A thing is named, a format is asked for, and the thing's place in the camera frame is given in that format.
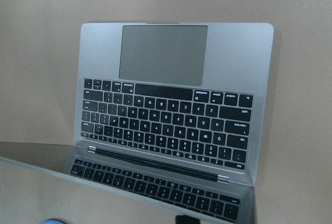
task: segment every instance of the upside-down laptop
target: upside-down laptop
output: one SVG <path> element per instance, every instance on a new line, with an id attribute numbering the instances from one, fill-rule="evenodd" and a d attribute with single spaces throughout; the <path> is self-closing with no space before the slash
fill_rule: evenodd
<path id="1" fill-rule="evenodd" d="M 266 23 L 84 24 L 66 172 L 248 223 L 272 40 Z"/>

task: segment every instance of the laptop keyboard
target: laptop keyboard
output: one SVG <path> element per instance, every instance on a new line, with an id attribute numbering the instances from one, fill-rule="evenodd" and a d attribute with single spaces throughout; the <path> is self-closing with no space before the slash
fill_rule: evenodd
<path id="1" fill-rule="evenodd" d="M 75 160 L 70 174 L 233 223 L 238 217 L 240 199 L 186 186 L 180 182 L 84 161 L 84 159 Z"/>
<path id="2" fill-rule="evenodd" d="M 245 169 L 253 96 L 85 79 L 81 136 Z"/>

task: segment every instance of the laptop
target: laptop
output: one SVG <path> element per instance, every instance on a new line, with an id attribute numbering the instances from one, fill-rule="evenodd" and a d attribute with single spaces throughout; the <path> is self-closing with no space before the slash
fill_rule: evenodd
<path id="1" fill-rule="evenodd" d="M 86 23 L 65 173 L 215 223 L 249 223 L 273 27 Z"/>

